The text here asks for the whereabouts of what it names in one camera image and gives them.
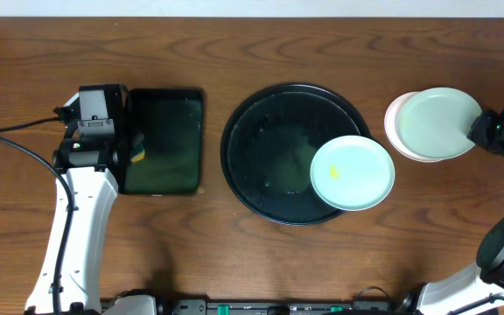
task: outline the wooden table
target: wooden table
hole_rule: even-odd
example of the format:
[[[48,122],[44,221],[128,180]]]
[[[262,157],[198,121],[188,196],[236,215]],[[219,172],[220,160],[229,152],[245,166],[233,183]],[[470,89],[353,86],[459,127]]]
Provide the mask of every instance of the wooden table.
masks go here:
[[[221,132],[249,95],[311,82],[346,97],[395,162],[392,193],[368,211],[287,227],[228,188]],[[203,177],[192,197],[120,196],[109,218],[101,295],[151,287],[175,297],[350,299],[378,285],[395,298],[475,259],[504,215],[504,158],[474,149],[422,164],[384,135],[398,95],[459,88],[504,105],[504,20],[0,18],[0,127],[53,116],[80,85],[206,91]],[[50,159],[54,123],[5,136]],[[52,175],[0,144],[0,314],[19,314],[53,220]]]

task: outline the plate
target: plate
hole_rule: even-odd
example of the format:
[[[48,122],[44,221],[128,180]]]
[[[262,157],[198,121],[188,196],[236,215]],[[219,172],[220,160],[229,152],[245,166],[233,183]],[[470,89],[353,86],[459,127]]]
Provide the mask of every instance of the plate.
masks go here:
[[[312,160],[311,182],[318,196],[347,211],[374,207],[394,184],[390,155],[364,136],[341,136],[324,144]]]
[[[419,92],[409,92],[402,94],[390,103],[390,106],[388,106],[388,109],[386,110],[386,115],[384,115],[384,131],[386,132],[386,136],[388,137],[388,140],[390,141],[392,146],[394,146],[394,148],[402,153],[402,155],[404,155],[406,158],[411,158],[412,160],[415,160],[417,162],[424,163],[438,162],[441,161],[440,158],[428,158],[420,156],[419,154],[408,149],[402,143],[396,131],[396,118],[398,116],[398,112],[405,104],[405,102],[417,93]]]
[[[468,94],[436,87],[411,97],[396,118],[403,144],[426,158],[455,158],[474,143],[466,138],[480,105]]]

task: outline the pink plate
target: pink plate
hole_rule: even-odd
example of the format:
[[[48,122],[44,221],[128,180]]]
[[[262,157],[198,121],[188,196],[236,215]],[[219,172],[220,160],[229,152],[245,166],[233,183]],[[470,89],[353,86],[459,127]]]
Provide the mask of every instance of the pink plate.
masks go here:
[[[398,116],[398,112],[402,108],[403,104],[405,104],[413,95],[416,95],[419,92],[409,92],[403,95],[398,96],[388,109],[386,110],[386,115],[384,116],[384,131],[386,131],[386,136],[388,140],[392,143],[396,150],[400,151],[405,157],[411,158],[412,160],[416,160],[417,162],[438,162],[441,161],[441,158],[429,158],[423,157],[419,154],[416,154],[412,150],[408,149],[400,140],[398,133],[396,131],[396,118]]]

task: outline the black cable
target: black cable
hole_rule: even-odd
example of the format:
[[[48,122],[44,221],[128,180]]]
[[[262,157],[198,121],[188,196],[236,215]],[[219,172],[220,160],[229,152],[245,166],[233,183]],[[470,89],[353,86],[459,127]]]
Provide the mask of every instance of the black cable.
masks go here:
[[[378,290],[378,291],[380,291],[380,292],[384,293],[384,295],[386,296],[386,299],[387,299],[388,301],[390,301],[390,296],[389,296],[389,294],[388,294],[388,293],[386,293],[386,291],[385,291],[383,288],[381,288],[381,287],[377,287],[377,286],[373,285],[373,286],[369,286],[369,287],[367,287],[367,288],[365,288],[365,289],[361,290],[361,291],[360,291],[360,292],[359,292],[359,293],[358,293],[358,294],[357,294],[357,295],[353,298],[353,302],[357,301],[357,300],[358,300],[358,299],[359,299],[359,298],[360,298],[363,294],[365,294],[365,293],[367,293],[367,291],[371,291],[371,290]]]
[[[35,126],[37,124],[41,123],[49,123],[49,122],[58,122],[60,119],[58,117],[52,117],[52,118],[44,118],[40,119],[34,122],[28,122],[28,123],[23,123],[17,126],[12,126],[12,127],[5,127],[5,128],[0,128],[0,132],[5,132],[5,131],[12,131],[12,130],[21,130],[27,127]]]
[[[464,312],[468,312],[470,310],[473,310],[476,307],[480,307],[482,305],[486,305],[487,303],[493,303],[496,300],[504,301],[504,297],[502,295],[499,295],[499,294],[497,294],[497,295],[490,295],[489,297],[486,297],[486,298],[484,298],[484,299],[482,299],[480,301],[471,303],[471,304],[469,304],[467,306],[464,306],[464,307],[460,307],[456,311],[449,311],[448,314],[449,315],[459,315],[459,314],[462,314]]]
[[[30,157],[34,158],[38,162],[40,162],[43,166],[45,166],[50,172],[53,174],[53,176],[58,179],[59,183],[63,186],[63,189],[66,192],[67,196],[67,217],[66,217],[66,224],[64,226],[63,230],[63,235],[61,236],[61,243],[59,244],[59,249],[58,249],[58,257],[56,259],[56,266],[53,272],[53,283],[52,283],[52,305],[53,305],[53,313],[55,315],[60,314],[60,278],[61,278],[61,265],[63,263],[63,256],[66,251],[66,245],[67,245],[67,237],[69,236],[69,230],[71,229],[71,222],[73,220],[73,215],[74,215],[74,209],[75,209],[75,204],[74,204],[74,196],[71,193],[71,190],[69,189],[69,185],[67,182],[61,177],[61,175],[56,171],[53,166],[48,163],[48,161],[44,160],[43,157],[40,155],[32,152],[31,150],[26,149],[24,146],[14,143],[11,140],[7,140],[3,137],[0,137],[0,143],[2,144],[7,144],[23,153],[26,153]]]

